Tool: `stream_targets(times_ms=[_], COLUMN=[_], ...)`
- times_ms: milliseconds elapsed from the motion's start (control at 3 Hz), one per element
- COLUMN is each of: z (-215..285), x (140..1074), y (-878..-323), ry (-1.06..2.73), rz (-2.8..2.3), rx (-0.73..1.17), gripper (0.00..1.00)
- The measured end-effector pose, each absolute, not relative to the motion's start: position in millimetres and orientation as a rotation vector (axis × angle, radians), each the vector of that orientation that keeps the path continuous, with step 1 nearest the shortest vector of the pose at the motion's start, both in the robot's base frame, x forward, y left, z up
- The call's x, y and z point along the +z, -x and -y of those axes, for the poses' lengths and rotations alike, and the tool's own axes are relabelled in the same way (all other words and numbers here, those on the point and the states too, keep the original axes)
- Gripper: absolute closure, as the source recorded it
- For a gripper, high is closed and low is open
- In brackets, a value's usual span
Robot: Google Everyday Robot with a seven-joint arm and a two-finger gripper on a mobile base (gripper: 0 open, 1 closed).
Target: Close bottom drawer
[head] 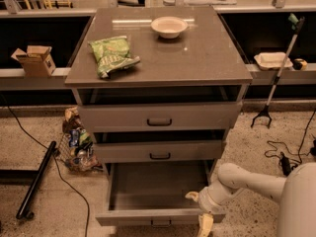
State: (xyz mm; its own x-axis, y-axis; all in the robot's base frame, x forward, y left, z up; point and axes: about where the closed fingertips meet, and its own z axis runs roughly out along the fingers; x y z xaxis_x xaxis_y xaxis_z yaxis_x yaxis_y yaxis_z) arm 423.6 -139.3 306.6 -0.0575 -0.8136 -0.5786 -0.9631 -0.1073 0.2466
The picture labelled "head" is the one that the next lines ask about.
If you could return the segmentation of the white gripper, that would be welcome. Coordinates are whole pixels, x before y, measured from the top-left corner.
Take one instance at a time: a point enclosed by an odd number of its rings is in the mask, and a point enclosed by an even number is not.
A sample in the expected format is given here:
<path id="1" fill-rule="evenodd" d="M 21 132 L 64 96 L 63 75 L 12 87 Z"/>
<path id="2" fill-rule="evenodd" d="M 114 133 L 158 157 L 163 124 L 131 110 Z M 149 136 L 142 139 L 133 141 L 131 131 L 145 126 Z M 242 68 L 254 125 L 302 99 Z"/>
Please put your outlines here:
<path id="1" fill-rule="evenodd" d="M 208 237 L 212 226 L 213 216 L 223 212 L 223 205 L 234 198 L 234 191 L 221 185 L 204 187 L 199 193 L 188 192 L 185 198 L 197 202 L 204 213 L 198 217 L 199 230 L 197 237 Z"/>

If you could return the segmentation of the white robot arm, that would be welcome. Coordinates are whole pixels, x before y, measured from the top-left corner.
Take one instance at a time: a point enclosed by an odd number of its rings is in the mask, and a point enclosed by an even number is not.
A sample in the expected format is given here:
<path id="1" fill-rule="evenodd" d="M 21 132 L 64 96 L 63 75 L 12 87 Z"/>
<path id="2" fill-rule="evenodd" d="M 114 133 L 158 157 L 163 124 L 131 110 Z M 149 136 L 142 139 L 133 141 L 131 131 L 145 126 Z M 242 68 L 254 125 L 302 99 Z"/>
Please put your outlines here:
<path id="1" fill-rule="evenodd" d="M 249 172 L 232 163 L 222 164 L 211 185 L 186 194 L 201 209 L 197 237 L 208 237 L 214 215 L 244 189 L 279 205 L 276 237 L 316 237 L 316 163 L 313 162 L 298 166 L 285 178 Z"/>

